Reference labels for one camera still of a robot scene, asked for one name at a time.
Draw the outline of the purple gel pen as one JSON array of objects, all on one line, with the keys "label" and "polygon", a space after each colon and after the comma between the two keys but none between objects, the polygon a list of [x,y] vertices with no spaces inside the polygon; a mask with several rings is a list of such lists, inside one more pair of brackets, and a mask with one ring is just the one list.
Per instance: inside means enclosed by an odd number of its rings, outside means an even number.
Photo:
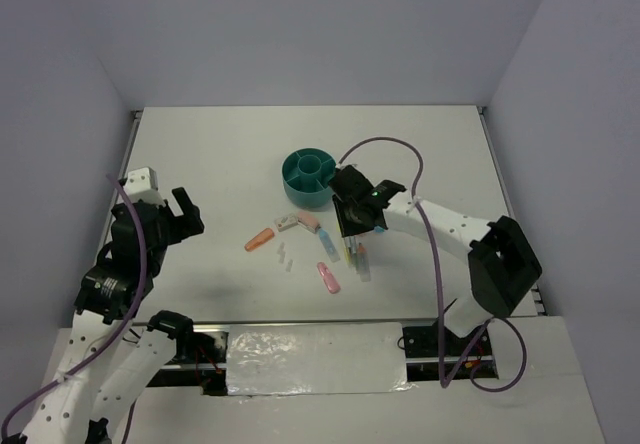
[{"label": "purple gel pen", "polygon": [[354,236],[348,238],[350,263],[353,267],[357,266],[357,239]]}]

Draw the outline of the yellow gel pen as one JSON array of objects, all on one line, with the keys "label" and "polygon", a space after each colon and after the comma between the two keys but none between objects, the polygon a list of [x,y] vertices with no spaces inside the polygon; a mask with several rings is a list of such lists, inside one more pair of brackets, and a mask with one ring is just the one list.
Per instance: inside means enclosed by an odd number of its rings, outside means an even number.
[{"label": "yellow gel pen", "polygon": [[343,238],[343,244],[344,244],[344,254],[345,254],[345,260],[347,265],[350,267],[351,266],[351,250],[350,250],[350,241],[349,238]]}]

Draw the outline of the green gel pen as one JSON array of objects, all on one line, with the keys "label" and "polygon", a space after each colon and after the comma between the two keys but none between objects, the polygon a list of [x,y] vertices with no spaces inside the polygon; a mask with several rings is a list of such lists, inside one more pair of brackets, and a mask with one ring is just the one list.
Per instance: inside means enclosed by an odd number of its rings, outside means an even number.
[{"label": "green gel pen", "polygon": [[361,248],[361,243],[358,243],[355,247],[355,251],[354,251],[354,255],[353,255],[353,262],[354,262],[354,267],[356,269],[357,274],[360,274],[361,272],[361,252],[360,252],[360,248]]}]

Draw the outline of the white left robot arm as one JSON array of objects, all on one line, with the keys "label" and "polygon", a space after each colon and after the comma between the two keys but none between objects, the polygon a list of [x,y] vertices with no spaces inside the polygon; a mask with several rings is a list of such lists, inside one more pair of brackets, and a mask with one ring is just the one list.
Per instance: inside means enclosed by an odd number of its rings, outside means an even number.
[{"label": "white left robot arm", "polygon": [[10,433],[11,419],[4,419],[4,443],[110,443],[120,424],[131,421],[155,374],[170,360],[182,363],[195,353],[192,320],[160,311],[126,344],[125,359],[114,362],[168,248],[202,234],[204,224],[184,188],[172,191],[181,209],[173,213],[150,167],[112,183],[120,200],[111,209],[111,239],[81,280],[62,358],[52,381],[10,411],[15,417],[37,406],[24,429]]}]

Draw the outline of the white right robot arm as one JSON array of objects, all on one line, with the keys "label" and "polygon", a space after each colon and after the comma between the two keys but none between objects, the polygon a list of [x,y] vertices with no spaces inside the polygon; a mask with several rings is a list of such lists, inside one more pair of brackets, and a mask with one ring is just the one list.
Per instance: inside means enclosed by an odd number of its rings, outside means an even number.
[{"label": "white right robot arm", "polygon": [[356,167],[336,169],[328,181],[341,236],[376,228],[404,233],[436,246],[469,272],[469,289],[444,311],[436,347],[457,355],[470,334],[489,319],[512,315],[542,274],[521,226],[508,216],[494,221],[464,215],[413,194],[391,180],[373,185]]}]

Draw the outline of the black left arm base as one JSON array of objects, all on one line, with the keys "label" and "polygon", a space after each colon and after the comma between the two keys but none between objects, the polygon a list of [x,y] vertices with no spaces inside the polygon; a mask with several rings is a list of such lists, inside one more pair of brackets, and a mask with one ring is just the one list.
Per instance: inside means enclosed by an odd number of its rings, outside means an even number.
[{"label": "black left arm base", "polygon": [[136,337],[147,331],[167,334],[175,349],[171,359],[147,384],[148,388],[197,388],[207,396],[227,396],[227,331],[198,331],[186,316],[160,311],[143,324],[141,332],[131,330]]}]

